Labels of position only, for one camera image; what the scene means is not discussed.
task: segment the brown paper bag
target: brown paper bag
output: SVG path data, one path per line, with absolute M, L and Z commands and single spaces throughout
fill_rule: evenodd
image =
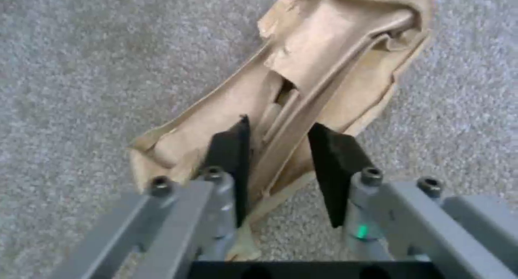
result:
M 377 117 L 429 39 L 431 10 L 432 0 L 278 0 L 259 20 L 265 42 L 250 60 L 131 144 L 137 187 L 157 175 L 187 182 L 212 135 L 248 115 L 251 213 L 229 258 L 257 257 L 249 224 L 314 178 L 309 128 L 357 135 Z

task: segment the gray carpet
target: gray carpet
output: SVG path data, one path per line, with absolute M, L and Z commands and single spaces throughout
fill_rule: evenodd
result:
M 2 279 L 49 274 L 132 189 L 126 145 L 246 60 L 274 1 L 0 0 Z M 433 47 L 359 140 L 388 178 L 516 209 L 516 0 L 437 2 Z M 254 229 L 264 259 L 340 257 L 315 184 Z

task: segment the green led light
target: green led light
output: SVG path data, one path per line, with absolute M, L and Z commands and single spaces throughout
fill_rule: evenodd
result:
M 363 239 L 367 236 L 367 233 L 369 232 L 369 227 L 366 225 L 359 226 L 358 232 L 357 232 L 357 238 Z

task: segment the screw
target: screw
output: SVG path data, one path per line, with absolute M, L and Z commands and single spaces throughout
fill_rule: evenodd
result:
M 210 166 L 203 169 L 202 176 L 206 181 L 219 182 L 223 179 L 223 169 L 217 166 Z
M 156 176 L 151 180 L 150 194 L 165 197 L 173 193 L 172 180 L 168 176 Z
M 361 171 L 361 182 L 367 186 L 379 186 L 383 180 L 383 173 L 374 167 L 365 167 Z
M 417 186 L 430 198 L 439 198 L 444 188 L 442 182 L 430 176 L 419 178 Z

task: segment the black plastic base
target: black plastic base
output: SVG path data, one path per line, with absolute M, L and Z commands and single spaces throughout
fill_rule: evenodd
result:
M 194 262 L 189 279 L 440 279 L 429 262 Z

